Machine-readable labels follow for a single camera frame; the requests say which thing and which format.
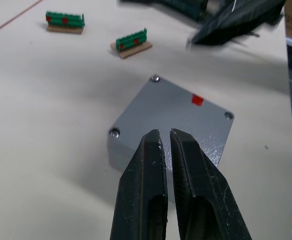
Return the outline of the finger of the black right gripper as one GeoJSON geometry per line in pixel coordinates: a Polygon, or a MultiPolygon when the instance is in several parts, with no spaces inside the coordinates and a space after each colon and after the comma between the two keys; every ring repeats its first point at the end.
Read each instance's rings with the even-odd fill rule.
{"type": "Polygon", "coordinates": [[[206,16],[208,0],[121,0],[122,3],[144,5],[160,4],[181,13],[189,19],[200,21],[206,16]]]}
{"type": "Polygon", "coordinates": [[[284,5],[284,0],[229,0],[187,40],[187,45],[221,46],[249,35],[262,24],[276,26],[284,5]]]}

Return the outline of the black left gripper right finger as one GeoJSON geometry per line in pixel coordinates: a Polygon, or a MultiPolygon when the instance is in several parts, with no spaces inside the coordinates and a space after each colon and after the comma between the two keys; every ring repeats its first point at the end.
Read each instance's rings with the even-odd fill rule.
{"type": "Polygon", "coordinates": [[[192,135],[170,131],[174,199],[182,240],[250,240],[252,237],[218,168],[192,135]]]}

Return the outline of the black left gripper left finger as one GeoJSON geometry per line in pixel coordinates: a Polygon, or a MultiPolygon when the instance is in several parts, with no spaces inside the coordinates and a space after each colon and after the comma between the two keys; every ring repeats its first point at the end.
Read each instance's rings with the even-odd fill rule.
{"type": "Polygon", "coordinates": [[[168,221],[165,153],[160,132],[145,134],[118,184],[112,240],[164,240],[168,221]]]}

